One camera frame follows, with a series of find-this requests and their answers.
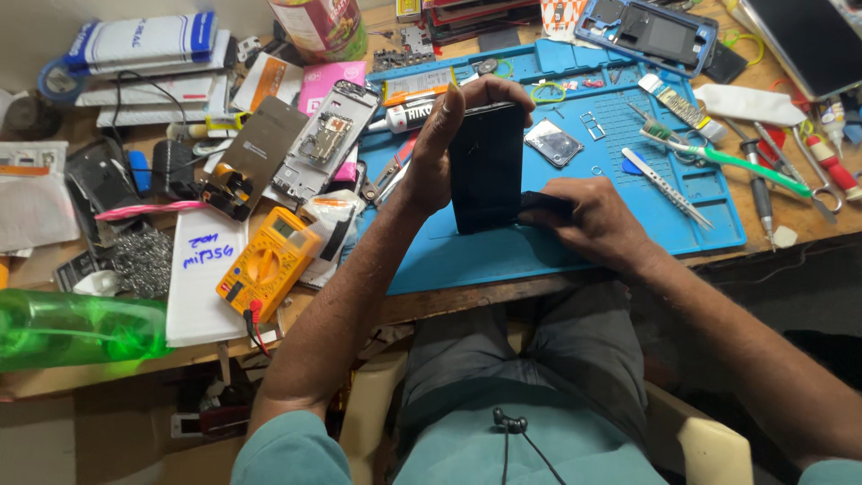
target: precision screwdriver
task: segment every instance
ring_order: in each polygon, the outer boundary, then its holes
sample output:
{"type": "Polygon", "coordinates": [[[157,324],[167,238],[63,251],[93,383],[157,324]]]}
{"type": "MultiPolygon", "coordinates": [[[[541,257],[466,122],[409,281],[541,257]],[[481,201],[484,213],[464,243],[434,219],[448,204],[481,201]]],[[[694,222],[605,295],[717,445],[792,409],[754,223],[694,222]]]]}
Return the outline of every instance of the precision screwdriver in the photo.
{"type": "MultiPolygon", "coordinates": [[[[758,139],[749,138],[742,129],[729,118],[724,118],[728,126],[740,136],[740,149],[746,154],[746,159],[754,165],[758,165],[758,147],[760,142],[758,139]]],[[[763,229],[766,231],[766,236],[769,237],[769,244],[772,246],[772,252],[775,252],[775,236],[772,233],[772,201],[769,199],[769,189],[766,188],[766,180],[763,177],[752,177],[752,195],[754,196],[754,209],[760,217],[760,223],[763,224],[763,229]]]]}

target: man's left hand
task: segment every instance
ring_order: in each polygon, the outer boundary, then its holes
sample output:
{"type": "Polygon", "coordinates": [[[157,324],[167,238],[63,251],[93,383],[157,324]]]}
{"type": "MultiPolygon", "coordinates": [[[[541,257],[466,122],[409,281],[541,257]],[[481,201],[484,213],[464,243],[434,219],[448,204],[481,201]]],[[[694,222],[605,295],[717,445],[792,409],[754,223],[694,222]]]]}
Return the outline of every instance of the man's left hand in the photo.
{"type": "Polygon", "coordinates": [[[434,108],[419,133],[413,158],[400,186],[405,202],[430,216],[449,204],[449,142],[455,137],[465,110],[502,101],[523,104],[527,117],[524,128],[533,126],[530,113],[535,103],[520,84],[485,74],[458,88],[450,83],[446,93],[437,98],[434,108]]]}

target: blue silicone repair mat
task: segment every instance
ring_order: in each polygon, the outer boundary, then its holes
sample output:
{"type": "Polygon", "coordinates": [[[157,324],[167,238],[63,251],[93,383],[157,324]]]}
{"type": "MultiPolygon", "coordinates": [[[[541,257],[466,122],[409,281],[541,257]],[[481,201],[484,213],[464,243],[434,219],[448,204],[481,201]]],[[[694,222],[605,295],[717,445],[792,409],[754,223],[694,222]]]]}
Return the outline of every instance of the blue silicone repair mat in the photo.
{"type": "MultiPolygon", "coordinates": [[[[507,60],[513,66],[509,79],[523,84],[527,92],[531,92],[534,88],[531,84],[540,79],[557,83],[578,82],[577,90],[566,90],[564,101],[540,104],[533,113],[533,119],[537,123],[548,118],[581,141],[584,150],[559,169],[535,149],[524,145],[522,190],[538,191],[555,177],[587,178],[599,173],[598,176],[613,180],[649,236],[672,254],[726,248],[745,242],[746,235],[721,170],[716,166],[697,168],[685,165],[673,153],[638,133],[644,120],[626,102],[652,114],[679,133],[689,129],[637,85],[647,73],[643,63],[605,50],[539,40],[527,46],[375,73],[366,79],[379,86],[383,79],[452,66],[456,78],[461,80],[473,75],[474,66],[488,58],[507,60]],[[583,87],[587,79],[601,79],[604,87],[583,87]],[[580,116],[588,111],[604,128],[607,135],[603,139],[593,141],[581,122],[580,116]],[[715,229],[698,227],[644,176],[624,173],[620,165],[623,161],[621,150],[625,147],[642,154],[653,170],[688,198],[715,229]]],[[[650,69],[694,102],[688,81],[675,74],[650,69]]],[[[497,72],[505,75],[508,70],[509,67],[501,63],[497,72]]],[[[540,94],[537,93],[537,98],[542,98],[540,94]]],[[[362,138],[359,159],[367,163],[371,180],[377,177],[407,136],[406,133],[393,135],[386,132],[362,138]]],[[[364,221],[359,224],[360,236],[376,214],[374,209],[364,212],[364,221]]],[[[512,226],[461,236],[455,228],[450,204],[422,226],[392,281],[389,294],[457,287],[586,266],[589,263],[564,249],[553,236],[534,228],[512,226]]]]}

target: chair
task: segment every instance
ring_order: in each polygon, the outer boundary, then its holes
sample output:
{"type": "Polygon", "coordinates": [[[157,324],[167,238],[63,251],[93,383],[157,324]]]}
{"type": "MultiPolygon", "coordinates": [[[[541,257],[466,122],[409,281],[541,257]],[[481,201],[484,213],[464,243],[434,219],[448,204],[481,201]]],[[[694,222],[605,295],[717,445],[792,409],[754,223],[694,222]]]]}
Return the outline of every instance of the chair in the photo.
{"type": "MultiPolygon", "coordinates": [[[[509,343],[516,353],[525,340],[510,327],[509,343]]],[[[374,460],[392,392],[407,368],[407,350],[393,347],[368,361],[353,378],[339,444],[355,485],[374,482],[374,460]]],[[[650,382],[646,395],[646,440],[653,465],[685,476],[689,485],[753,485],[747,439],[650,382]]]]}

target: earphones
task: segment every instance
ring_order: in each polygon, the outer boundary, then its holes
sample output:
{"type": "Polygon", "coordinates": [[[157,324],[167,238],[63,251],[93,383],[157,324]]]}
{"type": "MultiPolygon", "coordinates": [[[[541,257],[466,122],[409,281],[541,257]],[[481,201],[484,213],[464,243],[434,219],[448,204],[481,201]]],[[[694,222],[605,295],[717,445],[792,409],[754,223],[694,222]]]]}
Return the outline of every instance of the earphones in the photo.
{"type": "Polygon", "coordinates": [[[512,419],[503,414],[503,409],[499,407],[494,408],[494,424],[505,426],[506,431],[512,434],[521,434],[527,431],[527,418],[521,416],[518,419],[512,419]]]}
{"type": "Polygon", "coordinates": [[[553,465],[551,462],[547,461],[545,455],[542,455],[539,448],[533,443],[533,440],[527,436],[527,418],[521,416],[518,419],[510,418],[503,414],[503,409],[499,407],[494,408],[494,424],[498,426],[502,426],[506,433],[506,447],[503,451],[503,485],[506,485],[506,471],[509,469],[509,434],[520,434],[533,446],[533,449],[536,450],[536,453],[539,453],[539,456],[542,460],[544,460],[545,464],[549,469],[551,469],[551,473],[553,473],[554,478],[557,479],[557,482],[560,485],[565,485],[563,478],[559,476],[557,470],[553,469],[553,465]]]}

